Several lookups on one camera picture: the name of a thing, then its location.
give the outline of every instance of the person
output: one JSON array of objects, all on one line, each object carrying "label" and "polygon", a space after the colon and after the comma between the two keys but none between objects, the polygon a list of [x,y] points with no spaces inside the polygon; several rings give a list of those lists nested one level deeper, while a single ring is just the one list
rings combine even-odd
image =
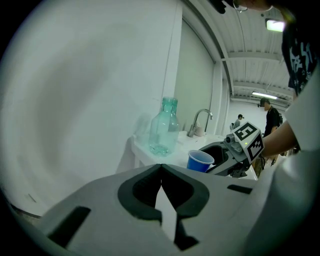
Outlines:
[{"label": "person", "polygon": [[279,112],[274,108],[267,98],[262,98],[260,100],[260,109],[262,111],[268,111],[266,114],[266,126],[263,137],[266,137],[276,131],[280,126]]},{"label": "person", "polygon": [[[222,0],[209,0],[221,14],[225,13]],[[239,12],[252,9],[269,11],[278,9],[285,21],[282,33],[282,55],[289,72],[289,86],[293,98],[299,96],[319,62],[319,36],[315,24],[319,23],[318,1],[307,3],[292,0],[224,0]],[[288,121],[263,138],[264,157],[274,156],[295,147],[297,139]]]},{"label": "person", "polygon": [[240,120],[242,120],[242,118],[243,118],[242,114],[239,114],[238,115],[238,119],[235,120],[235,122],[234,122],[233,129],[235,129],[235,128],[240,126]]}]

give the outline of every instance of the blue cup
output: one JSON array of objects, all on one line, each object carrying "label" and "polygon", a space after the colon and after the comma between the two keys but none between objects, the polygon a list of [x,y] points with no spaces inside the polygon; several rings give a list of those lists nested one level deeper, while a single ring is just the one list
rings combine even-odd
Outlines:
[{"label": "blue cup", "polygon": [[210,165],[215,162],[215,159],[211,155],[203,151],[191,150],[188,155],[189,160],[186,168],[190,170],[205,173]]}]

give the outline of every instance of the fluorescent light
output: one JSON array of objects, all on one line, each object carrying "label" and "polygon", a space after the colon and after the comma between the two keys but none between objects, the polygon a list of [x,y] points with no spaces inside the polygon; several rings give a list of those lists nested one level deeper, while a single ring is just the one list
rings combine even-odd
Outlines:
[{"label": "fluorescent light", "polygon": [[271,96],[271,95],[263,94],[263,93],[260,93],[260,92],[253,92],[252,94],[253,94],[253,95],[256,95],[256,96],[261,96],[261,97],[266,97],[266,98],[274,99],[274,100],[277,99],[276,96]]},{"label": "fluorescent light", "polygon": [[268,19],[266,21],[266,29],[272,31],[283,32],[285,28],[285,23],[283,21]]}]

